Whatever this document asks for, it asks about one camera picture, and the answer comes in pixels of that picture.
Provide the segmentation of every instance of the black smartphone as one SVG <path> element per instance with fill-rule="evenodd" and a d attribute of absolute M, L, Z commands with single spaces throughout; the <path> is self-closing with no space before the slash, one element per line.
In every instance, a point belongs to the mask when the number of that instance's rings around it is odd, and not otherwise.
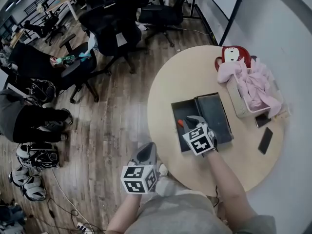
<path fill-rule="evenodd" d="M 271 121 L 271 119 L 268 118 L 268 114 L 269 112 L 266 112 L 261 115 L 258 115 L 255 118 L 255 123 L 257 125 L 257 128 L 260 128 Z"/>
<path fill-rule="evenodd" d="M 273 132 L 267 127 L 264 131 L 263 137 L 258 147 L 258 150 L 262 152 L 263 154 L 267 152 L 272 136 L 273 136 Z"/>

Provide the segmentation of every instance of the sneaker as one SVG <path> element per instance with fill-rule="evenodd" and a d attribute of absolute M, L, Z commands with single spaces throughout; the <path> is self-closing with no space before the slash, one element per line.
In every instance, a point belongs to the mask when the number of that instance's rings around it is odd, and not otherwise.
<path fill-rule="evenodd" d="M 168 169 L 167 169 L 167 167 L 164 164 L 161 164 L 159 166 L 158 172 L 160 173 L 161 177 L 168 175 Z"/>
<path fill-rule="evenodd" d="M 61 141 L 68 140 L 68 134 L 67 133 L 61 133 L 60 134 L 60 140 Z"/>
<path fill-rule="evenodd" d="M 72 114 L 66 108 L 62 108 L 62 110 L 68 112 L 68 118 L 65 120 L 65 123 L 68 125 L 73 124 L 74 119 L 73 119 Z"/>

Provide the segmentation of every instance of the pink cloth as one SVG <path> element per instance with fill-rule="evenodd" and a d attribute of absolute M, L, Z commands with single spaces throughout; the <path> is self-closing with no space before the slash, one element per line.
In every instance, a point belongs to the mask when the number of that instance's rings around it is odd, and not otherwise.
<path fill-rule="evenodd" d="M 259 58 L 252 59 L 251 68 L 247 72 L 244 58 L 240 61 L 224 62 L 218 71 L 218 82 L 227 82 L 232 75 L 235 75 L 241 87 L 241 92 L 251 110 L 258 110 L 263 107 L 263 103 L 270 106 L 268 117 L 271 118 L 278 114 L 282 104 L 269 95 L 270 71 L 266 65 L 261 63 Z"/>

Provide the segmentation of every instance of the wooden floor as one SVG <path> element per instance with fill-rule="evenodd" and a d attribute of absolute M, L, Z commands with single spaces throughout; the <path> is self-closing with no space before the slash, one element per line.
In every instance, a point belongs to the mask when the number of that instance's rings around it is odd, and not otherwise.
<path fill-rule="evenodd" d="M 76 38 L 71 41 L 73 47 L 88 40 L 71 14 L 67 16 L 67 21 L 71 23 L 71 27 L 63 37 L 55 39 L 51 47 L 42 40 L 37 40 L 33 45 L 41 51 L 61 57 L 66 54 L 66 49 L 65 47 L 59 49 L 58 45 L 68 35 L 76 34 Z M 204 32 L 201 21 L 196 19 L 185 19 L 181 27 Z M 142 38 L 144 39 L 148 33 L 149 31 L 143 33 Z M 69 109 L 75 121 L 68 129 L 70 140 L 57 144 L 61 155 L 61 168 L 54 170 L 55 175 L 66 195 L 80 212 L 90 223 L 102 229 L 107 227 L 125 197 L 120 187 L 122 166 L 128 162 L 133 150 L 151 141 L 147 124 L 147 99 L 157 72 L 178 52 L 209 44 L 207 36 L 195 31 L 184 31 L 183 34 L 169 32 L 169 35 L 175 43 L 173 48 L 169 46 L 164 35 L 156 35 L 150 40 L 146 52 L 130 54 L 131 61 L 136 66 L 136 74 L 129 74 L 129 66 L 121 58 L 113 65 L 110 77 L 100 75 L 91 79 L 90 83 L 96 88 L 100 97 L 98 103 L 93 101 L 86 87 L 77 94 L 77 104 L 69 103 L 73 87 L 57 98 L 56 108 Z M 100 70 L 110 58 L 104 57 L 97 51 L 96 56 L 97 69 Z M 49 214 L 47 200 L 30 202 L 22 197 L 18 187 L 9 184 L 7 176 L 12 167 L 18 166 L 15 150 L 13 150 L 16 146 L 17 144 L 10 143 L 5 137 L 0 136 L 2 198 L 6 202 L 14 198 L 28 216 L 34 215 L 52 226 L 74 229 L 70 214 L 53 202 L 49 205 L 53 209 L 54 219 Z M 48 197 L 70 211 L 72 206 L 58 188 L 52 171 L 42 171 L 41 175 L 45 181 Z M 75 223 L 85 222 L 81 216 L 73 219 Z M 27 229 L 28 233 L 32 234 L 68 233 L 68 230 L 49 227 L 33 218 L 27 220 Z"/>

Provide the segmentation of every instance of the round table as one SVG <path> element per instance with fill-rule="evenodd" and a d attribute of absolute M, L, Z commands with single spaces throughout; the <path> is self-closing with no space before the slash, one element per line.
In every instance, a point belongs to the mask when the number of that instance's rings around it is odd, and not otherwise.
<path fill-rule="evenodd" d="M 208 162 L 192 151 L 182 153 L 171 103 L 218 92 L 234 139 L 219 152 L 242 183 L 245 191 L 259 184 L 278 159 L 283 142 L 283 126 L 271 121 L 257 128 L 254 117 L 238 118 L 225 84 L 217 83 L 215 58 L 221 47 L 198 46 L 184 50 L 158 72 L 148 98 L 148 125 L 157 153 L 170 173 L 183 185 L 215 196 L 215 183 Z M 266 127 L 273 132 L 265 155 L 258 151 Z"/>

